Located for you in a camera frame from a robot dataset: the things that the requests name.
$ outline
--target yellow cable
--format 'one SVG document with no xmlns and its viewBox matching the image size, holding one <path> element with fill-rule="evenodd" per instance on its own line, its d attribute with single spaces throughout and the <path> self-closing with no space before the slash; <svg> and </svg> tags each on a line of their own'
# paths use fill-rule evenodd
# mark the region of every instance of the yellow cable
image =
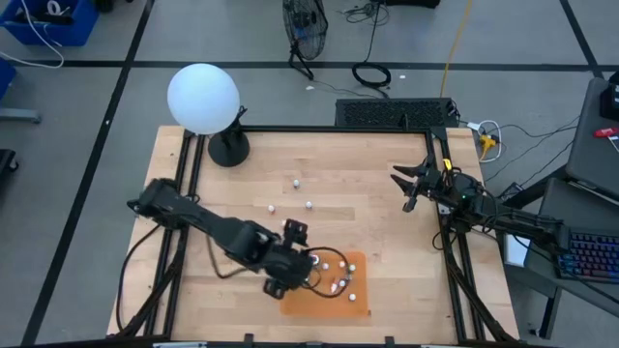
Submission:
<svg viewBox="0 0 619 348">
<path fill-rule="evenodd" d="M 445 82 L 447 81 L 447 71 L 449 70 L 449 64 L 454 59 L 454 54 L 456 53 L 457 42 L 460 41 L 460 36 L 462 36 L 462 32 L 464 31 L 464 26 L 466 26 L 466 21 L 468 20 L 468 16 L 471 13 L 471 7 L 473 6 L 473 0 L 468 0 L 468 4 L 466 4 L 466 10 L 464 10 L 464 17 L 462 18 L 462 22 L 460 26 L 457 28 L 456 40 L 452 45 L 452 50 L 449 52 L 449 58 L 447 59 L 447 64 L 445 64 L 445 71 L 443 72 L 443 82 L 441 82 L 441 94 L 440 98 L 443 98 L 443 91 L 445 90 Z"/>
</svg>

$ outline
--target keyboard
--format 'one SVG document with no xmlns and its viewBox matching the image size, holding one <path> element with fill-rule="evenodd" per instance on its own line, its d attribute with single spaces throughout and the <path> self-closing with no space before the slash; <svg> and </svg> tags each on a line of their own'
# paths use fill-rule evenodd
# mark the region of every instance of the keyboard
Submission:
<svg viewBox="0 0 619 348">
<path fill-rule="evenodd" d="M 408 127 L 457 127 L 451 99 L 338 100 L 336 126 L 402 127 L 402 116 Z"/>
<path fill-rule="evenodd" d="M 570 233 L 570 253 L 558 256 L 559 277 L 619 283 L 619 237 Z"/>
</svg>

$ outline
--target blue bin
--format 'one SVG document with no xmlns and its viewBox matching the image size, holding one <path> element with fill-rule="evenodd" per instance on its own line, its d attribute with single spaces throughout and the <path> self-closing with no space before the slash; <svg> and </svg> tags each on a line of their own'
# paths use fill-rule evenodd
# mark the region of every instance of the blue bin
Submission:
<svg viewBox="0 0 619 348">
<path fill-rule="evenodd" d="M 7 93 L 13 77 L 15 77 L 15 68 L 6 60 L 0 58 L 0 100 Z"/>
<path fill-rule="evenodd" d="M 39 11 L 46 11 L 47 0 L 25 0 L 30 15 Z M 70 13 L 74 19 L 73 25 L 44 24 L 34 22 L 37 32 L 53 45 L 56 41 L 61 45 L 80 46 L 85 45 L 88 37 L 97 22 L 99 12 L 95 9 L 92 0 L 56 0 L 62 10 L 71 6 Z M 18 23 L 13 21 L 19 9 L 21 0 L 11 0 L 9 5 L 0 16 L 0 26 L 7 28 L 22 44 L 45 44 L 37 34 L 35 34 L 28 23 Z"/>
</svg>

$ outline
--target fan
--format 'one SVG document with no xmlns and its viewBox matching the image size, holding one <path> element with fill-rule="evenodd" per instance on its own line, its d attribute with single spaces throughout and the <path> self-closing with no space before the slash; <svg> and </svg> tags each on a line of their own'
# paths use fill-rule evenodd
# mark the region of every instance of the fan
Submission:
<svg viewBox="0 0 619 348">
<path fill-rule="evenodd" d="M 325 46 L 329 22 L 322 0 L 283 0 L 283 23 L 290 41 L 288 65 L 313 80 L 305 60 L 316 58 Z M 303 68 L 293 64 L 297 56 Z"/>
</svg>

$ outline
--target black lamp stand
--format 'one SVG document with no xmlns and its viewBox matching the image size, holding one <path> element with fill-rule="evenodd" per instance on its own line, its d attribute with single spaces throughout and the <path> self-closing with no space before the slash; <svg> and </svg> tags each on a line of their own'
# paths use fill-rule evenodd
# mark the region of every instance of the black lamp stand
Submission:
<svg viewBox="0 0 619 348">
<path fill-rule="evenodd" d="M 250 154 L 250 141 L 241 130 L 239 121 L 246 111 L 247 109 L 241 106 L 234 122 L 209 140 L 209 155 L 213 162 L 222 167 L 239 165 Z"/>
</svg>

